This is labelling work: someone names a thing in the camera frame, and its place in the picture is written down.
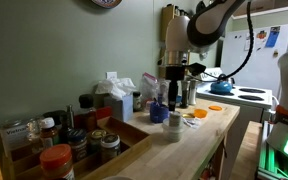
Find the wooden countertop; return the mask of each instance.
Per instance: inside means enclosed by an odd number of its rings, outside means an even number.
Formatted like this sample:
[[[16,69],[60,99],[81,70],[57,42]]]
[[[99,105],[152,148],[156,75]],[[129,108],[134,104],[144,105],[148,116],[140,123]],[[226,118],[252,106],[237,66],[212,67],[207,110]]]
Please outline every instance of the wooden countertop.
[[[193,113],[195,108],[208,111],[199,128],[184,125],[182,139],[169,143],[163,137],[161,124],[153,124],[148,113],[134,113],[128,124],[152,137],[152,147],[117,176],[132,179],[198,179],[204,167],[224,139],[225,134],[238,116],[240,108],[229,104],[197,99],[195,106],[177,108],[181,113]],[[221,106],[221,111],[208,107]]]

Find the blue cup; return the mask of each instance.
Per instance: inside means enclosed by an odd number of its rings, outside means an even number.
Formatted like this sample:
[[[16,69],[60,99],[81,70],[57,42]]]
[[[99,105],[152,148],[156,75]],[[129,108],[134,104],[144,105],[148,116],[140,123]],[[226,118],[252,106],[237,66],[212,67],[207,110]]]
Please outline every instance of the blue cup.
[[[157,102],[152,102],[150,107],[150,119],[153,123],[162,123],[169,117],[168,107]]]

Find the blue kettle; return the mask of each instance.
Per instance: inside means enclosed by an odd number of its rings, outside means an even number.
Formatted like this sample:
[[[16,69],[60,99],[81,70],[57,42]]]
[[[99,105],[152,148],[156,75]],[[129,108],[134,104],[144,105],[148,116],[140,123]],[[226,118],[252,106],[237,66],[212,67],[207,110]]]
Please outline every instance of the blue kettle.
[[[226,95],[231,92],[232,90],[231,83],[225,81],[223,77],[225,77],[225,75],[221,74],[218,78],[218,81],[211,84],[211,93]]]

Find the refrigerator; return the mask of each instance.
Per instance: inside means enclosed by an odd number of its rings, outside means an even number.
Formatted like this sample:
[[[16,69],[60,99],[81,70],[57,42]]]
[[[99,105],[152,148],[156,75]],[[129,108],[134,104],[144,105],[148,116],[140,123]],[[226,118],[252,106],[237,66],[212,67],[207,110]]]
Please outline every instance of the refrigerator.
[[[249,30],[228,32],[221,56],[224,74],[235,71],[244,61],[250,47]],[[279,99],[279,58],[288,51],[288,24],[254,29],[254,47],[250,60],[233,76],[235,84],[270,89]]]

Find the orange lid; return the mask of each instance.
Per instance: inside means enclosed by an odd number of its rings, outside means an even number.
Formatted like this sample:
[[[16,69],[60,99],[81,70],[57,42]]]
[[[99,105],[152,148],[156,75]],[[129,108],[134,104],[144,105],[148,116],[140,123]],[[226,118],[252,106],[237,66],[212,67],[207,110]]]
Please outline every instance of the orange lid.
[[[210,106],[210,107],[208,107],[208,108],[210,108],[211,110],[214,110],[214,111],[220,111],[220,110],[222,110],[222,108],[221,108],[220,106]]]
[[[198,118],[205,118],[207,115],[207,111],[204,109],[195,109],[194,110],[194,116]]]
[[[41,166],[44,169],[55,169],[72,158],[71,147],[67,144],[58,144],[44,150],[40,155]]]

